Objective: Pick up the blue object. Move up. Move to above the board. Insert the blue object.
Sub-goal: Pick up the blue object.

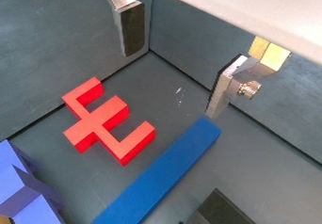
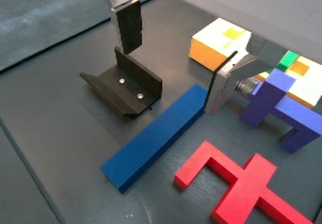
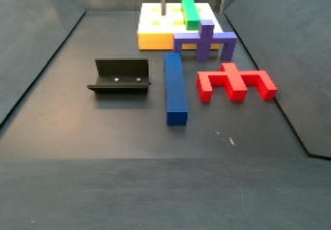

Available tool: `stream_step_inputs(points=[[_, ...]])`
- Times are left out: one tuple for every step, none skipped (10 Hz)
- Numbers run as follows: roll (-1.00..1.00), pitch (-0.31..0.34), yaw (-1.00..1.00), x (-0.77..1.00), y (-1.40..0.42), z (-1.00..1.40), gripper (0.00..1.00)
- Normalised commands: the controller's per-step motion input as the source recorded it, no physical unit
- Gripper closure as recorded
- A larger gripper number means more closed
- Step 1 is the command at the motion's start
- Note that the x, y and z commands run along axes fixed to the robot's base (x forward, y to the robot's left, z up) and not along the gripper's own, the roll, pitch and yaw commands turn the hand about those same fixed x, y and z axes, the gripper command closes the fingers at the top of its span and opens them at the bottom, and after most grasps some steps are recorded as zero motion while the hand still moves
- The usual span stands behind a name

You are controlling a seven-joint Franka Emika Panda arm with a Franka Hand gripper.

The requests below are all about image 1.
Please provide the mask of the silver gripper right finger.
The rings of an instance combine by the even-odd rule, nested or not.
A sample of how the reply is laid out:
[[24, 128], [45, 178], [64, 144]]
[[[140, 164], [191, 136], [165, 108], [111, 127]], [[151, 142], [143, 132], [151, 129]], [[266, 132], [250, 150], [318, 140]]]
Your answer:
[[236, 55], [218, 73], [204, 111], [209, 118], [220, 115], [238, 96], [251, 99], [262, 86], [258, 80], [276, 73], [290, 58], [290, 50], [260, 37], [254, 38], [247, 53]]

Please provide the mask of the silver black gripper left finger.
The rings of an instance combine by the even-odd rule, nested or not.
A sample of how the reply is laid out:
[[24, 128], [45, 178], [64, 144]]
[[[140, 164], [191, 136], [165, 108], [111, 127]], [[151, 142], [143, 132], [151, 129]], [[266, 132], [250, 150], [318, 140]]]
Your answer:
[[108, 0], [117, 26], [120, 49], [124, 56], [144, 46], [144, 4], [139, 0]]

